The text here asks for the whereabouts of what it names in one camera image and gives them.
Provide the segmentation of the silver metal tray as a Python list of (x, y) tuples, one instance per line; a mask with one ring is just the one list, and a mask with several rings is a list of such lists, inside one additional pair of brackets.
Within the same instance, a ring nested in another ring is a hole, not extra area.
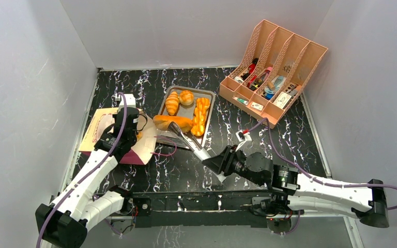
[[(194, 117), (194, 109), (195, 109), (195, 105), (196, 105), (196, 100), (198, 98), (206, 98), (210, 101), (210, 107), (208, 109), (208, 112), (206, 114), (206, 122), (205, 122), (205, 132), (202, 136), (200, 137), (196, 137), (197, 141), (199, 142), (199, 144), (204, 147), (205, 143), (206, 143), (206, 139), (207, 139), (207, 132), (209, 129), (209, 125), (210, 125), (210, 119), (211, 119), (211, 114), (212, 114), (212, 109), (213, 109), (213, 104), (215, 103), (215, 99), (216, 99), (216, 94), (213, 93), (212, 91), (209, 90), (204, 90), (204, 89), (196, 89), (196, 88), (190, 88), (190, 87), (184, 87), (184, 86), (178, 86), (178, 85), (173, 85), (170, 86), (167, 91), (165, 96), (163, 97), (163, 101), (162, 101), (162, 105), (158, 111), (158, 115), (168, 115), (168, 112), (166, 110), (165, 107), (165, 101), (167, 99), (167, 97), (172, 93), (172, 92), (177, 92), (178, 95), (180, 95), (180, 93), (183, 90), (189, 90), (193, 93), (194, 95), (194, 103), (191, 104), (190, 106), (183, 106), (182, 104), (179, 105), (179, 108), (175, 114), (175, 116), (180, 116), (180, 117), (186, 117), (186, 118), (190, 118), (192, 119)], [(157, 135), (158, 136), (163, 136), (173, 142), (176, 143), (177, 147), (180, 148), (185, 148), (185, 149), (189, 149), (188, 146), (178, 138), (178, 136), (176, 136), (175, 134), (173, 134), (170, 131), (161, 131), (158, 130), (157, 131)], [(162, 143), (162, 144), (167, 144), (167, 145), (172, 145), (171, 142), (166, 141), (165, 139), (162, 138), (157, 138), (157, 142)]]

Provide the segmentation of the long fake twisted bread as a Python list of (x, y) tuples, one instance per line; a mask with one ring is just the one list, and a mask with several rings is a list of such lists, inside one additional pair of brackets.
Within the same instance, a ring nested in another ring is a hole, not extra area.
[(200, 137), (205, 133), (207, 114), (210, 107), (208, 98), (197, 98), (193, 116), (192, 135)]

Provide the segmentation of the pink capped dark bottle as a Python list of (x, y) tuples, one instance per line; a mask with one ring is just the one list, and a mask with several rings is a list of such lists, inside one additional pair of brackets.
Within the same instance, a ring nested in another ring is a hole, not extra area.
[(255, 76), (249, 83), (248, 83), (248, 88), (251, 91), (256, 91), (266, 79), (270, 76), (270, 73), (272, 71), (272, 67), (267, 67), (264, 72), (258, 76)]

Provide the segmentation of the small white packet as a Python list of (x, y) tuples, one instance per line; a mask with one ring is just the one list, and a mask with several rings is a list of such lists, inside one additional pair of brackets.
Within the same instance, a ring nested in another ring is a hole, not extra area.
[(258, 111), (262, 111), (263, 108), (264, 108), (263, 105), (258, 104), (258, 103), (255, 103), (255, 102), (253, 102), (253, 103), (251, 104), (251, 107), (254, 108), (254, 109), (256, 109), (256, 110), (258, 110)]

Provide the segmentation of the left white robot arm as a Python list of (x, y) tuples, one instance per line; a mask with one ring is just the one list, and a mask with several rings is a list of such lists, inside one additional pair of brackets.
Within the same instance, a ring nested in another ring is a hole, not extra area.
[(93, 200), (101, 180), (114, 169), (137, 142), (140, 111), (120, 107), (94, 145), (89, 159), (73, 182), (50, 204), (36, 212), (39, 231), (36, 247), (47, 241), (57, 247), (81, 247), (89, 230), (113, 212), (128, 215), (134, 202), (125, 190), (115, 188)]

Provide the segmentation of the pink paper bag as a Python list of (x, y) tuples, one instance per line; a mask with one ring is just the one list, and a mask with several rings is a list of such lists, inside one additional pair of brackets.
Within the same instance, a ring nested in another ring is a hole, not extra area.
[[(113, 114), (117, 113), (118, 108), (100, 108), (97, 109), (90, 121), (88, 129), (79, 146), (79, 152), (90, 155), (94, 149), (96, 141), (101, 137), (102, 132), (110, 124), (115, 122)], [(121, 164), (146, 165), (153, 154), (156, 154), (155, 146), (157, 142), (158, 129), (153, 123), (152, 118), (140, 110), (137, 124), (139, 133), (137, 143), (131, 147), (131, 150), (123, 156)]]

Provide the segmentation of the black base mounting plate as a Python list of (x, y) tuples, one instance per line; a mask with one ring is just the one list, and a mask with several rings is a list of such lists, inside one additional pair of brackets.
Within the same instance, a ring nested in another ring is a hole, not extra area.
[(266, 190), (198, 192), (128, 192), (126, 203), (137, 213), (114, 214), (114, 220), (135, 220), (137, 228), (158, 226), (235, 226), (266, 228), (302, 210), (290, 210), (282, 196)]

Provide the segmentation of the small green white tube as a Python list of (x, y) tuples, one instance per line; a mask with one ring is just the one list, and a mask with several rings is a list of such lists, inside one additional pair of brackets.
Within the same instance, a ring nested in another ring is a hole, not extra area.
[(239, 98), (239, 97), (234, 97), (234, 99), (240, 103), (242, 103), (243, 105), (247, 106), (249, 101), (243, 98)]

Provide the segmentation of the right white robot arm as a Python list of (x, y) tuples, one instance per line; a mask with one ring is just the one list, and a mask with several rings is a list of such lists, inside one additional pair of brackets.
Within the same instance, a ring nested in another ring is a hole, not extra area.
[(195, 151), (194, 155), (220, 179), (237, 174), (265, 186), (270, 196), (254, 200), (250, 207), (258, 215), (289, 216), (314, 210), (349, 216), (371, 227), (389, 227), (385, 192), (383, 188), (375, 187), (374, 181), (368, 187), (358, 187), (356, 184), (349, 188), (332, 187), (333, 180), (324, 178), (322, 183), (317, 183), (312, 175), (275, 164), (260, 152), (247, 156), (235, 146), (227, 146), (213, 157), (204, 149)]

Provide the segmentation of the round orange fake bun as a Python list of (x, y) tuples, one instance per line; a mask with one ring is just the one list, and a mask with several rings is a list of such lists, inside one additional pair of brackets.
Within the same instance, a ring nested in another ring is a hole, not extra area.
[(190, 90), (183, 90), (179, 94), (179, 102), (184, 106), (192, 105), (194, 102), (194, 94)]

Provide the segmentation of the white label card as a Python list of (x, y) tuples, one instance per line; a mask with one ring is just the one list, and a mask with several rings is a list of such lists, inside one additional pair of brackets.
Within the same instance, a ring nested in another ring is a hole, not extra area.
[(281, 92), (278, 97), (275, 99), (273, 104), (280, 109), (285, 109), (287, 104), (291, 101), (292, 96), (289, 95), (288, 93)]

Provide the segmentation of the pink desk file organizer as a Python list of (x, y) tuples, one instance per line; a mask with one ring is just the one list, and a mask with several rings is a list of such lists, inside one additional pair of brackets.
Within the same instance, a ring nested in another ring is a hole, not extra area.
[[(270, 127), (274, 128), (302, 94), (327, 50), (325, 46), (282, 26), (262, 20), (252, 32), (240, 65), (221, 82), (219, 94), (255, 119), (268, 119)], [(256, 67), (243, 81), (240, 76), (254, 58), (258, 58)], [(270, 76), (256, 91), (251, 91), (248, 83), (267, 67), (272, 67)], [(280, 90), (270, 100), (266, 100), (263, 97), (264, 88), (269, 86), (273, 89), (271, 81), (277, 75), (286, 77), (286, 80)], [(273, 104), (281, 92), (292, 96), (284, 110)], [(245, 106), (234, 97), (246, 99), (249, 103)], [(253, 109), (253, 102), (263, 105), (263, 110)]]

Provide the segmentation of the blue tape roll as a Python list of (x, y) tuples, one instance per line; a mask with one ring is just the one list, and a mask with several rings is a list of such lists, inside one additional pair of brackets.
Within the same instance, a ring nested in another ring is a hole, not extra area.
[(266, 100), (270, 100), (282, 87), (282, 85), (284, 84), (286, 80), (286, 77), (282, 76), (282, 75), (277, 75), (272, 81), (272, 85), (273, 85), (273, 89), (271, 89), (269, 86), (266, 86), (264, 88), (264, 94), (263, 97)]

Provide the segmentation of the orange fake croissant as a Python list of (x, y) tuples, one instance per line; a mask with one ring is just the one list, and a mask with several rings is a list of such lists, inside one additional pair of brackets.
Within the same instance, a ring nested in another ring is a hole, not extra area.
[(177, 113), (180, 105), (178, 93), (172, 91), (165, 100), (165, 108), (169, 115), (173, 116)]

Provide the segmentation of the red black bottle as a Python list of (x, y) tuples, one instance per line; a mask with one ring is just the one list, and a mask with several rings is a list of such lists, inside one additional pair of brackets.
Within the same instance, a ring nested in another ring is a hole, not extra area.
[(254, 71), (256, 64), (258, 62), (258, 58), (254, 58), (250, 65), (244, 70), (241, 74), (240, 78), (244, 81), (246, 78), (250, 76), (250, 74)]

